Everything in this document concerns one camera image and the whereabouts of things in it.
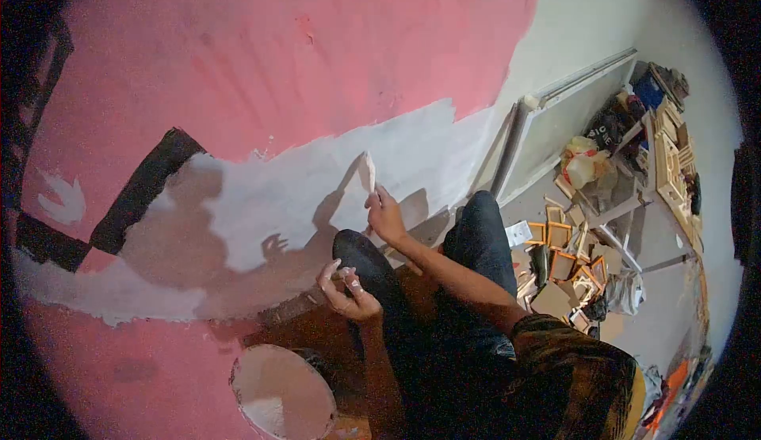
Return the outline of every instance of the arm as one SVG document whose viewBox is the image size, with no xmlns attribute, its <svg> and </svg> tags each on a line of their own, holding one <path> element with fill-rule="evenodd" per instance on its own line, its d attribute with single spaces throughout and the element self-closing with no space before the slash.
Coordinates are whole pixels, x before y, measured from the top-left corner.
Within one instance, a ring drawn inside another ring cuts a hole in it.
<svg viewBox="0 0 761 440">
<path fill-rule="evenodd" d="M 521 318 L 528 316 L 515 298 L 483 275 L 454 262 L 407 235 L 399 205 L 382 186 L 367 198 L 367 221 L 387 244 L 411 259 L 430 274 L 452 296 L 469 304 L 505 334 Z"/>
<path fill-rule="evenodd" d="M 405 418 L 402 396 L 383 341 L 383 321 L 360 326 L 365 348 L 367 410 L 373 438 L 402 438 Z"/>
<path fill-rule="evenodd" d="M 367 382 L 367 408 L 373 438 L 402 438 L 405 429 L 404 407 L 394 370 L 388 359 L 383 339 L 383 308 L 373 295 L 359 284 L 354 269 L 338 272 L 352 298 L 340 293 L 331 278 L 341 260 L 325 265 L 317 276 L 317 283 L 325 293 L 333 311 L 356 321 L 365 348 L 365 379 Z"/>
</svg>

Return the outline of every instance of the right hand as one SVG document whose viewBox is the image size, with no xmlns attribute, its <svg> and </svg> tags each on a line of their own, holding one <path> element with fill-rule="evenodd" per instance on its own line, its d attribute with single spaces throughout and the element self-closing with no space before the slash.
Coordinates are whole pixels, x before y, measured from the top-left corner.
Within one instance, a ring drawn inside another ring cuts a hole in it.
<svg viewBox="0 0 761 440">
<path fill-rule="evenodd" d="M 367 223 L 384 242 L 396 248 L 407 236 L 402 221 L 402 210 L 396 200 L 385 187 L 377 184 L 375 192 L 367 198 L 365 208 L 370 209 L 367 213 Z"/>
</svg>

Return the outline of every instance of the patterned shirt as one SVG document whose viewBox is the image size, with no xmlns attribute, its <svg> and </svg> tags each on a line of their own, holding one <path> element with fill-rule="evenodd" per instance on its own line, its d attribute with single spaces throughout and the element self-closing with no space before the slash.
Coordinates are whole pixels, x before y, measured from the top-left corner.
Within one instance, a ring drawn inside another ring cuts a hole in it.
<svg viewBox="0 0 761 440">
<path fill-rule="evenodd" d="M 644 402 L 632 356 L 546 314 L 518 321 L 511 341 L 510 379 L 481 389 L 455 438 L 632 437 Z"/>
</svg>

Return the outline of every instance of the man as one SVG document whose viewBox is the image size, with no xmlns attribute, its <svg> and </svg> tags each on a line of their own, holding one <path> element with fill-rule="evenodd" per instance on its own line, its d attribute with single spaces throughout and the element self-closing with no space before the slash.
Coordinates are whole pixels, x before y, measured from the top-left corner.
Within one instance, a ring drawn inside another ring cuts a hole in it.
<svg viewBox="0 0 761 440">
<path fill-rule="evenodd" d="M 407 235 L 385 188 L 378 186 L 365 207 L 380 238 L 441 286 L 436 321 L 418 323 L 386 258 L 349 230 L 338 233 L 336 259 L 317 277 L 332 308 L 358 326 L 374 438 L 633 435 L 644 401 L 636 361 L 519 306 L 491 194 L 471 198 L 447 233 L 443 254 Z"/>
</svg>

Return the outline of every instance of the pink wall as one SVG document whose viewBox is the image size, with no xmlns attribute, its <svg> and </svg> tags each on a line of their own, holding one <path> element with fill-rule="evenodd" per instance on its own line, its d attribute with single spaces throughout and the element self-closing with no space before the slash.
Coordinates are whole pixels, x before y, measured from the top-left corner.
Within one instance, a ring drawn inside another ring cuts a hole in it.
<svg viewBox="0 0 761 440">
<path fill-rule="evenodd" d="M 87 241 L 172 126 L 218 158 L 268 157 L 440 98 L 458 119 L 493 104 L 535 0 L 74 0 L 75 51 L 24 178 L 31 215 Z M 38 170 L 78 178 L 63 226 Z"/>
<path fill-rule="evenodd" d="M 493 104 L 535 0 L 74 0 L 69 57 L 33 144 L 25 212 L 87 241 L 172 126 L 217 158 L 267 158 L 441 98 Z M 38 170 L 80 181 L 81 222 L 48 218 Z M 94 438 L 256 438 L 228 376 L 234 323 L 111 328 L 34 301 L 33 338 Z"/>
</svg>

